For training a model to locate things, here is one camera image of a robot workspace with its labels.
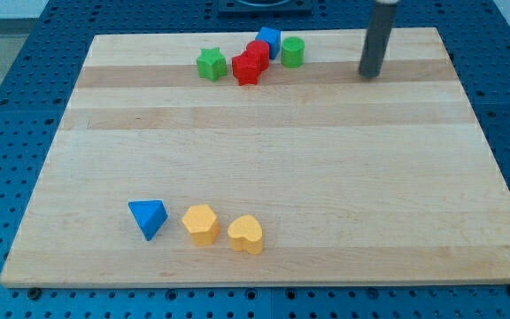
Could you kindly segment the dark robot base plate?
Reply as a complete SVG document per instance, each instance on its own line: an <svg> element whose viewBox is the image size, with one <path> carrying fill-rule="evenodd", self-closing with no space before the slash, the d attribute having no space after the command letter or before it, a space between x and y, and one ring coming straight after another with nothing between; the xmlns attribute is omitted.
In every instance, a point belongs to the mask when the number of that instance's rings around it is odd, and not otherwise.
<svg viewBox="0 0 510 319"><path fill-rule="evenodd" d="M311 13L312 0L215 0L218 14Z"/></svg>

